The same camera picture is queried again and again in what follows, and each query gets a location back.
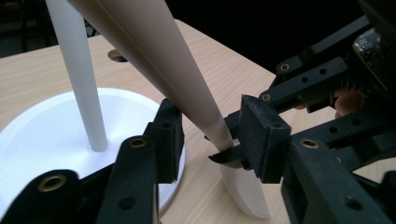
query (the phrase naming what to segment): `white plate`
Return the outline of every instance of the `white plate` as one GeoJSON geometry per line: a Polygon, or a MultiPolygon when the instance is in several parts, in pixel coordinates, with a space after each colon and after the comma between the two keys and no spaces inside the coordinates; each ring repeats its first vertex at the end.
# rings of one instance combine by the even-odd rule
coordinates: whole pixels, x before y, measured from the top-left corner
{"type": "MultiPolygon", "coordinates": [[[[0,132],[0,217],[38,175],[70,169],[83,178],[113,163],[122,141],[141,135],[159,108],[149,98],[130,91],[99,88],[98,93],[108,141],[104,152],[90,150],[73,92],[31,107],[0,132]]],[[[179,180],[184,164],[185,148],[179,180]]],[[[159,186],[160,211],[174,195],[178,182],[159,186]]]]}

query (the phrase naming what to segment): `wooden tabletop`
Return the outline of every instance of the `wooden tabletop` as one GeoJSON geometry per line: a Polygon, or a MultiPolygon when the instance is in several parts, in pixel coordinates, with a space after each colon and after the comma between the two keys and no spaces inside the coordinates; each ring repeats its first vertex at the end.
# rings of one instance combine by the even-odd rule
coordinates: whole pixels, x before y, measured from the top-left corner
{"type": "MultiPolygon", "coordinates": [[[[239,110],[242,94],[258,96],[274,79],[264,68],[189,25],[181,21],[177,21],[177,25],[224,117],[239,110]]],[[[98,87],[134,91],[161,102],[164,96],[130,63],[117,63],[108,58],[107,54],[114,48],[103,37],[91,37],[89,44],[98,87]]],[[[0,130],[29,107],[71,90],[58,46],[0,59],[0,130]]],[[[292,132],[297,133],[333,119],[334,113],[331,108],[309,115],[292,109],[281,116],[292,127],[292,132]]],[[[271,220],[244,215],[224,188],[219,166],[208,159],[217,150],[186,118],[183,129],[186,165],[175,197],[162,213],[164,224],[289,223],[278,184],[262,185],[271,220]]],[[[389,169],[396,169],[395,160],[376,162],[358,173],[379,181],[389,169]]]]}

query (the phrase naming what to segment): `white circular base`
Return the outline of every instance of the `white circular base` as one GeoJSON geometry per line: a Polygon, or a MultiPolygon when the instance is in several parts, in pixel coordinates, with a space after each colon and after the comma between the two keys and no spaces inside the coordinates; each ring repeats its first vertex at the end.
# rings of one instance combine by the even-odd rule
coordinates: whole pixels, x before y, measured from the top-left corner
{"type": "MultiPolygon", "coordinates": [[[[140,94],[99,88],[108,147],[90,149],[74,93],[54,96],[15,118],[0,133],[0,217],[24,187],[38,175],[55,169],[69,169],[79,178],[113,163],[126,138],[141,135],[154,120],[159,105],[140,94]]],[[[180,157],[178,179],[185,164],[180,157]]],[[[178,185],[161,184],[160,211],[178,185]]]]}

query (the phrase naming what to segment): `wooden table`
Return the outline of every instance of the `wooden table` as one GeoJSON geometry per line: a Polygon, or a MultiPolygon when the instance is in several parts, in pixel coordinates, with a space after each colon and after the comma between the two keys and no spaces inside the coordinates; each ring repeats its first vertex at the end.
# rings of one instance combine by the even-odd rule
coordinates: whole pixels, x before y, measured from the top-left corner
{"type": "MultiPolygon", "coordinates": [[[[238,53],[177,21],[223,116],[239,110],[241,95],[258,96],[274,75],[238,53]]],[[[101,36],[89,39],[98,87],[134,91],[160,103],[164,98],[132,65],[116,63],[107,54],[114,48],[101,36]]],[[[31,51],[0,60],[0,130],[29,107],[51,96],[71,91],[58,46],[31,51]]],[[[313,114],[290,110],[282,118],[297,133],[333,119],[325,108],[313,114]]],[[[173,223],[289,223],[278,184],[262,185],[271,220],[247,217],[234,204],[221,181],[219,166],[207,157],[216,153],[210,142],[184,119],[186,166],[174,199],[162,213],[164,224],[173,223]]],[[[377,162],[360,169],[362,175],[379,181],[382,172],[396,169],[394,160],[377,162]]]]}

